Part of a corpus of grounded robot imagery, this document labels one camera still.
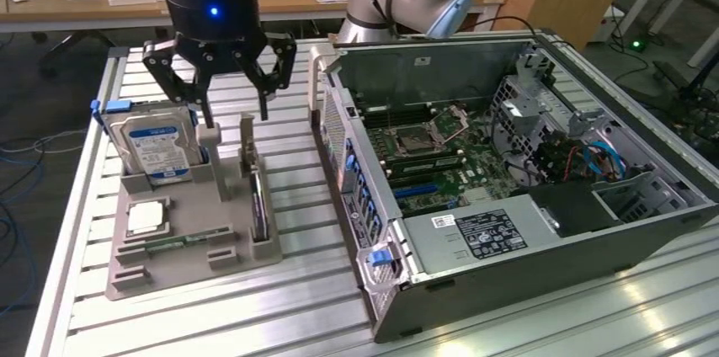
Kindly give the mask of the green motherboard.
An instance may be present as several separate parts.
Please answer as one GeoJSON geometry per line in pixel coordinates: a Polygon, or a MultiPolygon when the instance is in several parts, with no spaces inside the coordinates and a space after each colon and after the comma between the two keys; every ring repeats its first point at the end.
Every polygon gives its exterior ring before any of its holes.
{"type": "Polygon", "coordinates": [[[381,177],[393,190],[419,184],[436,184],[437,192],[396,199],[405,217],[448,210],[473,203],[500,200],[524,192],[524,188],[542,181],[531,169],[531,161],[519,151],[499,150],[491,143],[494,138],[494,116],[488,109],[472,109],[471,105],[451,101],[433,104],[425,102],[405,106],[359,107],[359,116],[367,130],[369,143],[377,158],[381,177]],[[449,140],[433,130],[432,118],[451,104],[467,112],[468,128],[449,140]],[[403,155],[395,141],[395,130],[408,125],[423,125],[435,141],[433,152],[403,155]],[[433,173],[412,173],[392,176],[388,164],[415,157],[461,156],[461,166],[433,173]]]}

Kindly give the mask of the grey parts rack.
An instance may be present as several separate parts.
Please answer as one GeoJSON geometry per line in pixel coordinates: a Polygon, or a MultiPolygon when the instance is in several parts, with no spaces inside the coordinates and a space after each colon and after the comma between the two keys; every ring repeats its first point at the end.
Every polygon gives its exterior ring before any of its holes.
{"type": "Polygon", "coordinates": [[[281,261],[263,156],[269,240],[255,243],[252,193],[241,175],[240,149],[236,155],[221,157],[219,131],[205,126],[197,128],[197,141],[208,148],[209,161],[191,168],[191,180],[152,186],[141,175],[124,175],[120,179],[104,292],[112,301],[281,261]],[[129,208],[148,201],[165,206],[164,226],[159,232],[128,236],[129,208]],[[196,234],[207,234],[208,238],[195,246],[159,253],[145,250],[152,241],[196,234]]]}

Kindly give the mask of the blue expansion slot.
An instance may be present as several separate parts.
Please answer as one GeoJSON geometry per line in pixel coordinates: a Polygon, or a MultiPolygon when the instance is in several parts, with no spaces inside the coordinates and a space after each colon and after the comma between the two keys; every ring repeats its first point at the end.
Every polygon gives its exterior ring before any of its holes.
{"type": "Polygon", "coordinates": [[[412,196],[433,194],[437,192],[436,184],[419,184],[409,187],[401,187],[393,190],[396,199],[405,199],[412,196]]]}

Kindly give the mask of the green graphics card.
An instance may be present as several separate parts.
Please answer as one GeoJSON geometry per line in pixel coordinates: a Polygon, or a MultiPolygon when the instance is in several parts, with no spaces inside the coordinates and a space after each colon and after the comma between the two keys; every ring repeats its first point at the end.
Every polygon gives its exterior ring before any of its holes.
{"type": "Polygon", "coordinates": [[[248,180],[252,193],[252,241],[259,243],[269,240],[269,217],[263,162],[253,139],[253,116],[248,113],[240,114],[239,132],[240,170],[243,177],[248,180]]]}

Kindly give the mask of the hard disk with blue caddy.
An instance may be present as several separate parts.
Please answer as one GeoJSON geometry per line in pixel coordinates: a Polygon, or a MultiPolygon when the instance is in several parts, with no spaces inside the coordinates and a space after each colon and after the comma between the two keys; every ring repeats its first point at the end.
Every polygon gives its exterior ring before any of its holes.
{"type": "Polygon", "coordinates": [[[91,102],[124,164],[125,175],[147,177],[152,186],[191,180],[189,170],[208,162],[196,138],[196,112],[168,100],[91,102]]]}

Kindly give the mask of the black installed RAM stick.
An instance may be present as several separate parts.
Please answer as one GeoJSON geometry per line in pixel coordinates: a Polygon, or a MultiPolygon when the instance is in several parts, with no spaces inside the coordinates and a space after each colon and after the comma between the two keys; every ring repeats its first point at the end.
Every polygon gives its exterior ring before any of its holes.
{"type": "Polygon", "coordinates": [[[461,166],[461,156],[447,157],[415,157],[401,162],[388,164],[392,176],[404,176],[412,173],[433,173],[445,171],[461,166]]]}

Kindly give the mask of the grey power supply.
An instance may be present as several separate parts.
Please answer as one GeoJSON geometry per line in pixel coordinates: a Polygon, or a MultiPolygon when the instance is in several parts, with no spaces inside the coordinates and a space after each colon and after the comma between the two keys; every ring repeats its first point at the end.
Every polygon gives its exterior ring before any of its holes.
{"type": "Polygon", "coordinates": [[[559,241],[555,223],[523,194],[403,220],[412,255],[440,274],[559,241]]]}

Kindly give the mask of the metal disk bay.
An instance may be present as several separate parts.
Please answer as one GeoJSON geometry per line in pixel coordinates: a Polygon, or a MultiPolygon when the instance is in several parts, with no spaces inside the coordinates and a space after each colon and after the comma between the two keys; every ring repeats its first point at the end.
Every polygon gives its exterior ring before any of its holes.
{"type": "Polygon", "coordinates": [[[518,76],[507,76],[495,91],[491,110],[492,142],[502,151],[530,156],[555,131],[567,133],[566,106],[539,81],[522,82],[518,76]]]}

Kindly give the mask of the CPU socket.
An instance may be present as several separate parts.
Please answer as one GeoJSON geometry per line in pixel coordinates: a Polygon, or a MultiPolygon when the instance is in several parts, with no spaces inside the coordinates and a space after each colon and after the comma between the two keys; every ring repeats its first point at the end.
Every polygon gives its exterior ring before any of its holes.
{"type": "Polygon", "coordinates": [[[433,138],[423,125],[408,125],[395,130],[395,141],[403,155],[417,155],[433,152],[433,138]]]}

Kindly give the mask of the open grey PC case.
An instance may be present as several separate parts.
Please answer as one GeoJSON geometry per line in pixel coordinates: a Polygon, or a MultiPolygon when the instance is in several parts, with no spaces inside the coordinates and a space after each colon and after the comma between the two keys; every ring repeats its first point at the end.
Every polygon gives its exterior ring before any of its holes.
{"type": "Polygon", "coordinates": [[[308,80],[332,205],[379,343],[616,274],[719,216],[719,174],[546,32],[319,43],[308,80]],[[519,195],[555,223],[559,241],[425,274],[403,222],[413,216],[381,177],[360,106],[460,101],[495,115],[507,76],[542,82],[566,106],[567,133],[555,131],[532,155],[520,152],[542,181],[519,195]],[[381,248],[393,261],[372,267],[367,255],[381,248]]]}

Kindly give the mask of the metal socket cover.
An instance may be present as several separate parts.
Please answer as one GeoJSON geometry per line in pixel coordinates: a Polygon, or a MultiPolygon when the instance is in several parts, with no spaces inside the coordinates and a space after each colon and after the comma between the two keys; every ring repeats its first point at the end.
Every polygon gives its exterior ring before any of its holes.
{"type": "Polygon", "coordinates": [[[433,130],[447,141],[468,128],[467,112],[456,105],[451,104],[432,118],[433,130]]]}

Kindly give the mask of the silver CPU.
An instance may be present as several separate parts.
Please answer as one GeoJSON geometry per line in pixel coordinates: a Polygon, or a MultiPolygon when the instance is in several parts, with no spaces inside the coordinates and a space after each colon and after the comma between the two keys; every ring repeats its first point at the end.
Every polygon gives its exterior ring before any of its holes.
{"type": "Polygon", "coordinates": [[[165,223],[165,206],[159,201],[133,204],[128,211],[127,235],[159,232],[165,223]]]}

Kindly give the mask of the green RAM stick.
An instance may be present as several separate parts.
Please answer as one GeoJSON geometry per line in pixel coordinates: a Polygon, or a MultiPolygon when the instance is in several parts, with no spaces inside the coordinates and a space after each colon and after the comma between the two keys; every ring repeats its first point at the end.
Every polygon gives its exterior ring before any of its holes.
{"type": "Polygon", "coordinates": [[[208,238],[207,234],[187,235],[181,237],[164,238],[157,241],[152,241],[145,245],[145,250],[149,253],[165,252],[180,248],[195,246],[196,244],[205,242],[208,238]]]}

